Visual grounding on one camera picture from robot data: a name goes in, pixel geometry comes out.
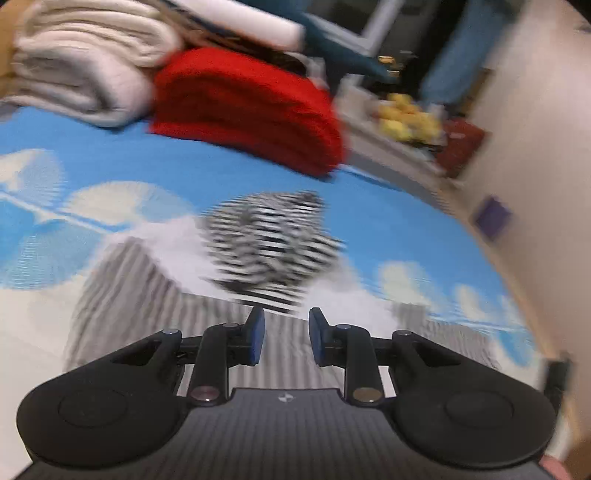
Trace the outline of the striped black white garment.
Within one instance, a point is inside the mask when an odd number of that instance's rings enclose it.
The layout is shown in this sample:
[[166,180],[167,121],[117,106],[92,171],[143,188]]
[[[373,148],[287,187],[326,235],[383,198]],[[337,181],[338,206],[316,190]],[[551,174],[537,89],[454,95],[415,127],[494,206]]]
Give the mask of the striped black white garment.
[[317,194],[260,193],[219,204],[202,216],[147,224],[105,245],[74,311],[66,366],[74,369],[166,328],[197,336],[242,323],[263,308],[266,337],[256,367],[235,367],[232,385],[342,388],[335,367],[315,364],[308,311],[358,323],[379,336],[408,329],[488,367],[490,340],[428,316],[416,301],[370,295],[325,231]]

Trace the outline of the blue white patterned bedspread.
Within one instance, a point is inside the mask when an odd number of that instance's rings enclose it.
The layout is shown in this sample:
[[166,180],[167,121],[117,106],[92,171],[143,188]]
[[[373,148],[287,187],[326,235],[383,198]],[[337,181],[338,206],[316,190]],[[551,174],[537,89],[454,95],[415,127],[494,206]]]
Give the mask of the blue white patterned bedspread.
[[342,374],[311,358],[311,307],[389,335],[405,304],[425,307],[436,326],[459,326],[465,352],[540,382],[541,355],[501,276],[422,186],[393,171],[351,166],[315,179],[214,145],[152,135],[143,122],[110,131],[25,108],[1,125],[2,477],[27,465],[18,404],[64,370],[77,301],[110,243],[145,242],[190,295],[177,326],[191,335],[204,308],[226,299],[212,284],[198,217],[243,195],[297,191],[321,196],[325,227],[344,246],[341,264],[293,313],[266,319],[262,362],[233,371],[232,383],[335,385]]

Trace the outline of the red bag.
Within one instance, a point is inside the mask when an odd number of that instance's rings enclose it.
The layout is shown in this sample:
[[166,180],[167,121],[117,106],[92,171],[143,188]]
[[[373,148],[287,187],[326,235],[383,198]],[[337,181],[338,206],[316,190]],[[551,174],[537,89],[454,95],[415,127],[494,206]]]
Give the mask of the red bag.
[[464,117],[447,120],[444,125],[446,145],[435,160],[447,178],[457,178],[485,143],[488,132],[468,122]]

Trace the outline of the yellow plush toy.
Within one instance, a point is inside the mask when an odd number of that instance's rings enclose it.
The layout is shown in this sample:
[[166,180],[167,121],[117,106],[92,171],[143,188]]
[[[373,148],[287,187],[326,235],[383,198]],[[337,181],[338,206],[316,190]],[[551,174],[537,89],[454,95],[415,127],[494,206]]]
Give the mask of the yellow plush toy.
[[386,100],[377,102],[374,116],[380,130],[394,141],[435,146],[444,140],[441,120],[409,95],[389,94]]

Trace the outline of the red folded blanket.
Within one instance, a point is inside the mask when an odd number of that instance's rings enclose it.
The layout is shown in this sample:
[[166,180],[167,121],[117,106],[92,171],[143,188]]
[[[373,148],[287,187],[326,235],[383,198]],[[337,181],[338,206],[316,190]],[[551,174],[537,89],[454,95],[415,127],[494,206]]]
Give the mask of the red folded blanket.
[[187,50],[155,76],[154,87],[153,134],[232,148],[313,177],[344,161],[329,94],[252,56]]

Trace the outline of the teal shark plush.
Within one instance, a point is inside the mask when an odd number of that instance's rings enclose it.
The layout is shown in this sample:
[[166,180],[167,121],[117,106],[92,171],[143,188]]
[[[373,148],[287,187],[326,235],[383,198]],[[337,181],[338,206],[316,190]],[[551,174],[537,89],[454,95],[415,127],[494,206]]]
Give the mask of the teal shark plush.
[[305,11],[305,1],[252,0],[246,5],[283,17],[304,26],[304,54],[325,61],[325,78],[335,93],[346,75],[361,75],[375,81],[393,84],[397,81],[378,60],[362,55],[329,39]]

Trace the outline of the white folded blanket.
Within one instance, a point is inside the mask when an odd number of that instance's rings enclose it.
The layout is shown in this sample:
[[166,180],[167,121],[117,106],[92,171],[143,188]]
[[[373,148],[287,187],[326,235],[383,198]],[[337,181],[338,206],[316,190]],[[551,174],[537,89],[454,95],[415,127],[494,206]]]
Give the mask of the white folded blanket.
[[152,73],[183,45],[144,1],[35,1],[16,25],[6,100],[121,128],[149,113]]

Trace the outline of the white pillow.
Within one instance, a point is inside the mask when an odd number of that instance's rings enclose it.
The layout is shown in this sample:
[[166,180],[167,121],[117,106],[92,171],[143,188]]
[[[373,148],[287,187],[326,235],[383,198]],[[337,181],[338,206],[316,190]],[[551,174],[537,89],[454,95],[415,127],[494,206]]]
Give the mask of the white pillow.
[[283,52],[304,48],[305,28],[300,23],[267,13],[238,1],[174,1],[191,19],[233,32]]

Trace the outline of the blue hanging jeans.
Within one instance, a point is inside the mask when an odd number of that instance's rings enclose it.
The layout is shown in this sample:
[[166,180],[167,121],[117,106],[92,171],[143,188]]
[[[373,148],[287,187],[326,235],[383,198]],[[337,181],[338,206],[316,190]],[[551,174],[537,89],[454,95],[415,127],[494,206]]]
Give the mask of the blue hanging jeans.
[[523,4],[524,1],[468,1],[449,41],[422,81],[420,101],[425,105],[460,103]]

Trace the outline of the purple wall box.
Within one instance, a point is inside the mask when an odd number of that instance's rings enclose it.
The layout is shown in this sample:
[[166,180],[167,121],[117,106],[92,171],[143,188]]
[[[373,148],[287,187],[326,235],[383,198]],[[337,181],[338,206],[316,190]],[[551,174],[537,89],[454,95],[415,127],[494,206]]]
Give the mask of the purple wall box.
[[479,232],[494,241],[507,227],[512,211],[497,197],[486,197],[473,215],[473,223]]

